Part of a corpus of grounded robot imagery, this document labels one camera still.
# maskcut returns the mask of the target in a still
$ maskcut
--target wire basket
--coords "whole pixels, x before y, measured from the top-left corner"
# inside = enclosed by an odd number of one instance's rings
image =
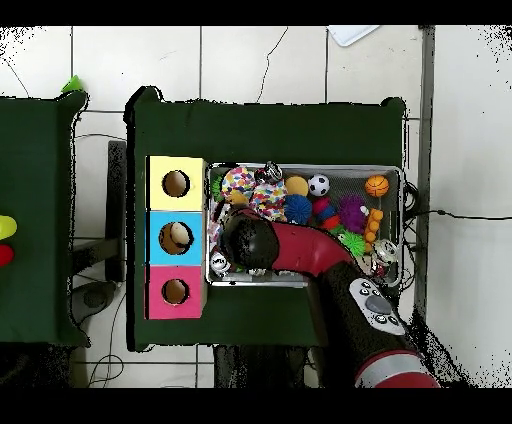
[[[278,164],[283,171],[283,178],[298,175],[306,180],[314,174],[323,174],[329,179],[330,189],[327,197],[331,204],[338,209],[339,201],[346,195],[358,195],[364,199],[368,209],[375,208],[383,211],[384,217],[380,223],[377,239],[391,240],[398,247],[398,261],[393,264],[384,281],[389,286],[397,285],[402,275],[402,231],[403,231],[403,175],[402,170],[394,166],[376,165],[301,165],[301,164]],[[250,171],[263,168],[264,164],[240,163]],[[209,182],[219,175],[225,175],[232,166],[215,163],[210,166],[207,174],[208,189]],[[373,175],[383,175],[389,182],[389,190],[382,197],[373,197],[366,193],[364,186],[366,180]],[[275,272],[267,271],[262,276],[250,275],[247,272],[228,273],[223,278],[218,277],[210,269],[210,251],[212,245],[207,237],[206,249],[206,278],[214,286],[271,286],[271,287],[304,287],[309,279],[300,274],[277,275]]]

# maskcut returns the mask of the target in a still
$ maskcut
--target yellow box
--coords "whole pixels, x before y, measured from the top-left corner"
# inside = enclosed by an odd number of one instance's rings
[[[206,162],[201,158],[150,156],[150,209],[172,212],[203,211],[205,170]],[[176,184],[186,182],[185,193],[176,197],[177,192],[172,190],[176,190],[177,186],[173,186],[170,181],[178,181]],[[170,188],[170,191],[166,193],[164,186]]]

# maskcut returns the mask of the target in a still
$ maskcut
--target red robot arm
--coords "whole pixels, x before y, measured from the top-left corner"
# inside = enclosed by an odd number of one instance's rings
[[[230,261],[312,277],[329,342],[329,386],[439,387],[390,302],[330,235],[250,209],[233,210],[222,225],[220,248]]]

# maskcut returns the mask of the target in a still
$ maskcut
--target purple fuzzy ball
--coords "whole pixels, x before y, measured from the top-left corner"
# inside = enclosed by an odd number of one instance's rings
[[[345,196],[340,199],[341,224],[351,233],[363,234],[366,215],[361,212],[364,201],[360,196]]]

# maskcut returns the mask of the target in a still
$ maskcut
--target dark green table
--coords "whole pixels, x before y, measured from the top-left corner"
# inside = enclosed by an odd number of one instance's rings
[[[145,320],[144,166],[149,155],[207,162],[390,165],[402,163],[400,99],[379,105],[165,103],[141,87],[126,105],[128,128],[127,334],[130,348],[156,343],[317,344],[305,289],[211,287],[197,320]]]
[[[0,268],[0,342],[84,346],[69,317],[72,275],[71,139],[87,95],[55,100],[0,98],[0,215],[18,231]]]

